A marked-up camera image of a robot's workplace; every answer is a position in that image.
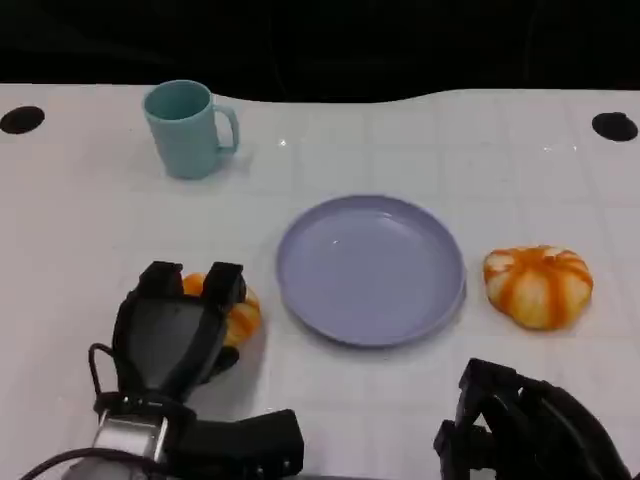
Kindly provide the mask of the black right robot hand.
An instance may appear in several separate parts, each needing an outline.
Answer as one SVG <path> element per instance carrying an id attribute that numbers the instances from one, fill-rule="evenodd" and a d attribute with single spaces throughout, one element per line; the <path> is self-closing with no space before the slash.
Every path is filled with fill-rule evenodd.
<path id="1" fill-rule="evenodd" d="M 604 426 L 566 390 L 478 358 L 459 388 L 456 416 L 434 440 L 442 478 L 631 478 Z"/>

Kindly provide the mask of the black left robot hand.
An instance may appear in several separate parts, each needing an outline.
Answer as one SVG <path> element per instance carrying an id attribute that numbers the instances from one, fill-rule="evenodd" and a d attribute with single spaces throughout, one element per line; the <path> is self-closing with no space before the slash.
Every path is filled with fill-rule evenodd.
<path id="1" fill-rule="evenodd" d="M 243 267 L 213 263 L 195 295 L 183 285 L 182 269 L 152 262 L 119 307 L 112 351 L 123 392 L 155 392 L 183 403 L 240 358 L 225 338 L 227 315 L 246 298 Z"/>

